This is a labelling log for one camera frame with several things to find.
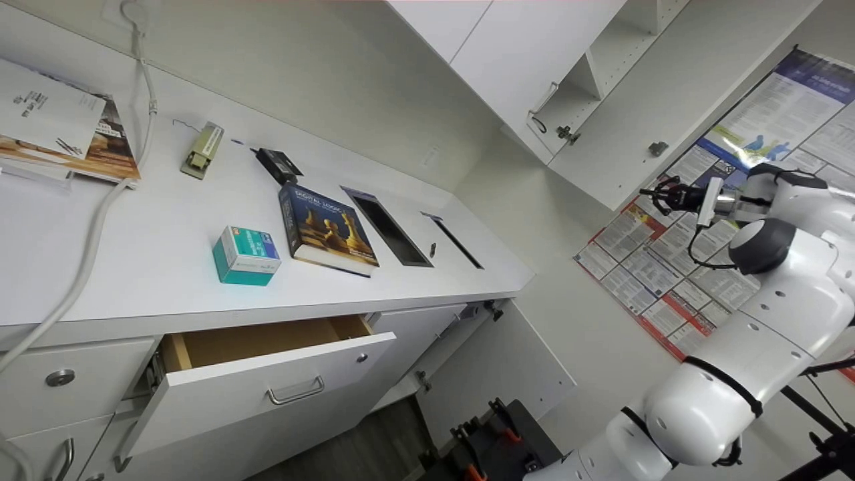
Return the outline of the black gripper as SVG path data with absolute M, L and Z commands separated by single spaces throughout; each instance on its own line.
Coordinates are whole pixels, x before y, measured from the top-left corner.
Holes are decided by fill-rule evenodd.
M 681 178 L 676 178 L 673 184 L 656 184 L 656 187 L 645 187 L 638 190 L 641 194 L 652 196 L 652 206 L 661 213 L 673 213 L 673 211 L 693 211 L 698 213 L 702 209 L 705 200 L 705 187 L 696 187 L 696 184 L 684 184 Z

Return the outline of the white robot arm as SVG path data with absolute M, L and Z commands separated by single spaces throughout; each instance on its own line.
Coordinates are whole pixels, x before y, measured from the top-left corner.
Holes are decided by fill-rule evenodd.
M 678 464 L 714 464 L 855 318 L 847 190 L 758 162 L 734 191 L 722 178 L 665 178 L 646 194 L 665 213 L 693 211 L 700 226 L 733 219 L 728 265 L 758 289 L 593 440 L 525 481 L 664 481 Z

